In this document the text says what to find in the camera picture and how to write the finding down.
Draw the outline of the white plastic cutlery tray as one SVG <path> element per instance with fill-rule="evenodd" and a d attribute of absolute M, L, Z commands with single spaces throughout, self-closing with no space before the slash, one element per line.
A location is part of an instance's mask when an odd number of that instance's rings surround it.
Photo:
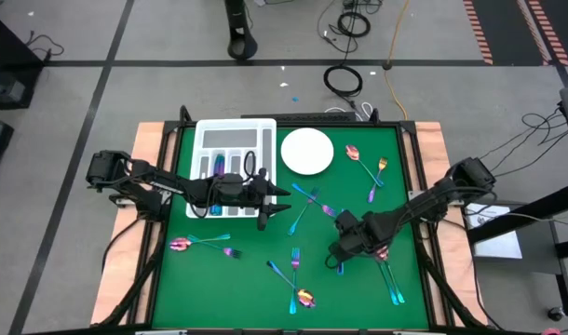
<path fill-rule="evenodd" d="M 251 168 L 266 169 L 266 178 L 276 180 L 276 130 L 272 118 L 201 120 L 196 124 L 192 147 L 191 180 L 215 172 L 241 177 Z"/>

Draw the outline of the black power strip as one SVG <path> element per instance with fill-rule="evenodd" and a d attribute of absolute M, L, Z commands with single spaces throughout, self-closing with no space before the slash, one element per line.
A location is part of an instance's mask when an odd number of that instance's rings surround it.
<path fill-rule="evenodd" d="M 243 114 L 241 118 L 272 118 L 277 122 L 354 122 L 350 112 L 294 113 L 294 114 Z"/>

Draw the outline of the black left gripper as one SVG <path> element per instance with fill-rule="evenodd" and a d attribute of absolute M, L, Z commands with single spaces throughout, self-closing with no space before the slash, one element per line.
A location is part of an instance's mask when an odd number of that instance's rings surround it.
<path fill-rule="evenodd" d="M 288 196 L 291 193 L 275 185 L 268 185 L 266 169 L 250 176 L 250 181 L 234 173 L 227 173 L 220 178 L 220 205 L 238 208 L 254 208 L 260 213 L 276 214 L 291 208 L 288 204 L 266 203 L 265 198 L 270 196 Z"/>

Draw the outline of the black metal stand frame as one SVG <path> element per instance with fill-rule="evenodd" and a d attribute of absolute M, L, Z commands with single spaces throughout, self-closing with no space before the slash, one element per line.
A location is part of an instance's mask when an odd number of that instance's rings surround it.
<path fill-rule="evenodd" d="M 528 272 L 554 275 L 560 293 L 560 307 L 568 316 L 568 274 L 564 261 L 568 259 L 568 240 L 558 238 L 556 215 L 568 212 L 568 186 L 520 207 L 510 204 L 509 213 L 495 217 L 467 233 L 474 246 L 505 233 L 517 234 L 522 259 L 519 263 Z"/>

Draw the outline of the white round plate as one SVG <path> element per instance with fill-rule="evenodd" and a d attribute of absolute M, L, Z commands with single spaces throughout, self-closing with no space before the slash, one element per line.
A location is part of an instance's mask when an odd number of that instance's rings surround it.
<path fill-rule="evenodd" d="M 334 148 L 330 138 L 321 130 L 302 127 L 284 138 L 280 155 L 291 171 L 312 176 L 328 168 L 334 157 Z"/>

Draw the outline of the wooden table board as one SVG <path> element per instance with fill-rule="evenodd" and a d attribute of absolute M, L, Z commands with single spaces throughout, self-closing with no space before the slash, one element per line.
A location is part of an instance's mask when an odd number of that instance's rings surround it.
<path fill-rule="evenodd" d="M 415 134 L 415 139 L 408 134 L 404 136 L 411 183 L 414 188 L 418 186 L 415 160 L 417 156 L 421 158 L 428 183 L 441 178 L 450 166 L 440 123 L 417 122 Z M 166 130 L 163 122 L 140 123 L 131 155 L 151 162 L 157 161 L 164 136 L 168 137 L 167 153 L 173 154 L 175 133 Z M 419 154 L 413 151 L 415 148 L 420 150 Z M 476 299 L 477 279 L 474 276 L 467 233 L 463 229 L 465 225 L 466 221 L 462 218 L 460 209 L 452 207 L 448 211 L 446 221 L 438 230 L 444 273 L 449 285 L 470 313 L 480 322 L 487 323 L 488 318 Z M 147 253 L 156 244 L 157 235 L 157 227 L 145 226 L 142 222 L 138 222 L 117 240 L 102 272 L 91 317 L 93 324 L 106 318 L 118 305 L 134 280 L 137 261 L 140 257 L 148 258 Z"/>

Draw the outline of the white panel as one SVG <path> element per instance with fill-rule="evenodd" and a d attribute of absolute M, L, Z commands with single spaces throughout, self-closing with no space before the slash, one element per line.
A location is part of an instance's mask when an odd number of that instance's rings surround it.
<path fill-rule="evenodd" d="M 507 214 L 509 211 L 509 207 L 488 207 L 487 205 L 472 203 L 465 208 L 467 225 L 469 228 L 478 228 L 487 221 Z M 522 259 L 520 243 L 514 231 L 476 243 L 474 255 L 482 258 Z"/>

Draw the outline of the black floor stand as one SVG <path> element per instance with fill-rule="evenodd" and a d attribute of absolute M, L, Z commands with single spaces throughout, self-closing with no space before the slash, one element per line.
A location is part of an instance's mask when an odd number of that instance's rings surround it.
<path fill-rule="evenodd" d="M 223 0 L 229 25 L 228 55 L 234 60 L 248 60 L 258 49 L 250 31 L 244 0 Z"/>

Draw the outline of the green table mat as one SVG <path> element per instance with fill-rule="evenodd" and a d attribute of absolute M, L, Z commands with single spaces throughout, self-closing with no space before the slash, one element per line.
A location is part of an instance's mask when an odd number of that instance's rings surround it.
<path fill-rule="evenodd" d="M 368 211 L 387 211 L 407 198 L 398 135 L 392 127 L 330 127 L 334 157 L 328 168 L 313 176 L 291 171 L 277 163 L 277 185 L 291 194 L 281 198 L 291 208 L 271 217 L 264 231 L 253 218 L 191 219 L 186 205 L 176 197 L 168 225 L 168 240 L 194 235 L 211 238 L 230 234 L 216 242 L 242 252 L 240 259 L 216 248 L 192 245 L 178 252 L 167 249 L 160 270 L 153 324 L 157 328 L 426 328 L 427 308 L 415 256 L 413 234 L 404 227 L 390 249 L 389 262 L 405 302 L 394 305 L 378 264 L 356 257 L 344 266 L 344 274 L 328 269 L 324 261 L 328 246 L 337 237 L 333 220 L 319 206 L 310 205 L 295 234 L 288 231 L 307 198 L 294 190 L 299 184 L 307 192 L 320 189 L 318 200 L 355 216 Z M 381 173 L 383 186 L 376 189 L 372 203 L 372 178 L 359 162 L 345 152 L 356 146 L 360 160 L 376 177 L 381 157 L 387 166 Z M 272 261 L 292 282 L 291 252 L 300 249 L 297 287 L 309 290 L 316 299 L 313 308 L 297 300 L 295 315 L 289 313 L 292 287 L 270 267 Z"/>

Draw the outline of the black cabinet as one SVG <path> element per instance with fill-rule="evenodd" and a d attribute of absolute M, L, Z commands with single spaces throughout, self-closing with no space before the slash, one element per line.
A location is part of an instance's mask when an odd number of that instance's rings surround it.
<path fill-rule="evenodd" d="M 43 61 L 0 20 L 0 110 L 28 108 L 43 68 Z"/>

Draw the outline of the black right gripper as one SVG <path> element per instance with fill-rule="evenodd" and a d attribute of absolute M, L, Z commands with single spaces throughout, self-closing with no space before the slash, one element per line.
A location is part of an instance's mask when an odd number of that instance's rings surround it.
<path fill-rule="evenodd" d="M 385 221 L 384 214 L 369 211 L 351 231 L 338 235 L 338 239 L 328 246 L 328 251 L 339 261 L 357 256 L 376 259 L 379 250 L 389 247 L 390 223 Z"/>

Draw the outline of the iridescent cutlery set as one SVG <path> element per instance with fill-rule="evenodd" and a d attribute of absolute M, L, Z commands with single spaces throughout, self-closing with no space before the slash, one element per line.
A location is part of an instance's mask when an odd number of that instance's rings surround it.
<path fill-rule="evenodd" d="M 307 196 L 307 202 L 304 205 L 302 211 L 300 212 L 300 214 L 298 215 L 298 217 L 296 218 L 296 220 L 293 222 L 293 224 L 291 225 L 289 231 L 288 231 L 288 235 L 292 236 L 295 234 L 296 228 L 299 224 L 299 222 L 301 221 L 303 215 L 305 214 L 306 210 L 309 208 L 309 206 L 313 203 L 313 200 L 318 196 L 319 194 L 319 188 L 318 187 L 314 187 L 309 195 Z"/>

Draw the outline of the iridescent fork with gold head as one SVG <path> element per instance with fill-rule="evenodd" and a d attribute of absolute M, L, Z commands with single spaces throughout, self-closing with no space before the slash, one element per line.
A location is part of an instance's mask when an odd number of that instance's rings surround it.
<path fill-rule="evenodd" d="M 378 172 L 376 174 L 376 178 L 375 178 L 375 182 L 369 192 L 368 195 L 368 202 L 372 203 L 375 197 L 375 193 L 376 193 L 376 189 L 378 187 L 383 186 L 383 182 L 380 179 L 381 173 L 383 172 L 383 170 L 386 168 L 387 166 L 387 159 L 385 157 L 381 157 L 378 163 Z"/>

